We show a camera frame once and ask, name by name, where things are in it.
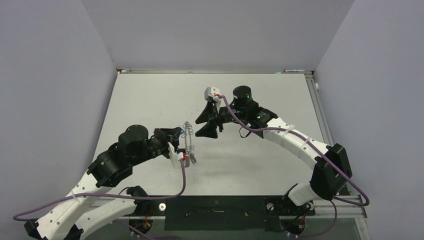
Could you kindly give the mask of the metal perforated ring disc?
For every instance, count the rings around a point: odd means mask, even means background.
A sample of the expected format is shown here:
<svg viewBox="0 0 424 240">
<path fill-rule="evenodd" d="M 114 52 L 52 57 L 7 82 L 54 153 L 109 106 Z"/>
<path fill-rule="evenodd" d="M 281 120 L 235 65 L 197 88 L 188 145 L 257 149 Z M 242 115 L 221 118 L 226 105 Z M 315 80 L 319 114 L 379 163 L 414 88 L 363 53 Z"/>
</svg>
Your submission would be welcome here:
<svg viewBox="0 0 424 240">
<path fill-rule="evenodd" d="M 195 146 L 193 145 L 192 136 L 194 135 L 193 126 L 188 122 L 185 121 L 182 125 L 183 134 L 181 137 L 184 139 L 185 144 L 185 154 L 186 154 L 186 166 L 189 167 L 190 164 L 195 165 L 197 163 L 196 157 L 195 157 Z"/>
</svg>

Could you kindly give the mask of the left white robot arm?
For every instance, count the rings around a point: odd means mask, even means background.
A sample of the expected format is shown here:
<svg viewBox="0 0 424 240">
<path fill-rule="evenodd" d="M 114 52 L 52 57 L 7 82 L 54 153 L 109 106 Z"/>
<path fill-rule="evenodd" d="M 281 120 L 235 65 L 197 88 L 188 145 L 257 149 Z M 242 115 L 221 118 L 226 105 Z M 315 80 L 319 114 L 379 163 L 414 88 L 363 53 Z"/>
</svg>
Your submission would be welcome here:
<svg viewBox="0 0 424 240">
<path fill-rule="evenodd" d="M 112 201 L 89 208 L 133 173 L 133 167 L 163 156 L 174 167 L 182 168 L 185 149 L 179 148 L 181 127 L 156 128 L 150 136 L 146 127 L 131 125 L 118 141 L 100 153 L 64 201 L 55 201 L 46 215 L 26 220 L 27 234 L 37 240 L 84 240 L 112 221 L 148 211 L 150 197 L 140 186 L 130 187 L 124 195 L 111 195 Z"/>
</svg>

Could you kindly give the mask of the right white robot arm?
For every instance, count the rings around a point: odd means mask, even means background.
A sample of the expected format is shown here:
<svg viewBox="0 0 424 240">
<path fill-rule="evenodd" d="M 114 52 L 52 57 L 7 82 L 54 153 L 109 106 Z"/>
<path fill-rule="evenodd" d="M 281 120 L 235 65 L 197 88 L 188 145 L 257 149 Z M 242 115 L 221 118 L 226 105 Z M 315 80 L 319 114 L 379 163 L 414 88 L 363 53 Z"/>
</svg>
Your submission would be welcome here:
<svg viewBox="0 0 424 240">
<path fill-rule="evenodd" d="M 249 86 L 236 87 L 231 103 L 216 87 L 207 87 L 204 99 L 207 104 L 195 121 L 203 127 L 195 136 L 216 139 L 224 124 L 235 123 L 249 134 L 256 134 L 289 151 L 312 170 L 308 182 L 295 184 L 283 196 L 282 207 L 287 213 L 295 214 L 305 203 L 315 199 L 333 200 L 352 177 L 347 152 L 342 145 L 329 145 L 296 130 L 254 101 Z"/>
</svg>

